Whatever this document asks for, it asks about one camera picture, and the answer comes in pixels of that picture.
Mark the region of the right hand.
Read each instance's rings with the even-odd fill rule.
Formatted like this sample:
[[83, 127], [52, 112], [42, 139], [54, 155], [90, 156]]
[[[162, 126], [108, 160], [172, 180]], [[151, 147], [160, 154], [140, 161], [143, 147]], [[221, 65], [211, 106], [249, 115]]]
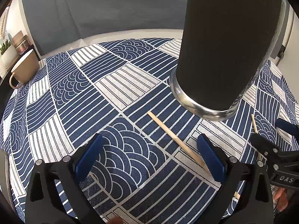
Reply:
[[294, 190], [289, 190], [279, 187], [277, 192], [273, 196], [273, 200], [277, 202], [277, 209], [279, 212], [282, 212], [287, 206], [288, 201], [294, 194]]

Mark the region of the left hand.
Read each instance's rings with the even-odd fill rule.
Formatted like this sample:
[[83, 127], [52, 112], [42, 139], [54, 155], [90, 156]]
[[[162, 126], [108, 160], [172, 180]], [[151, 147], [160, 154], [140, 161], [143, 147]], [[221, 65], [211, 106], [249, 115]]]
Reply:
[[109, 220], [106, 224], [123, 224], [123, 223], [124, 222], [120, 217], [115, 216], [111, 220]]

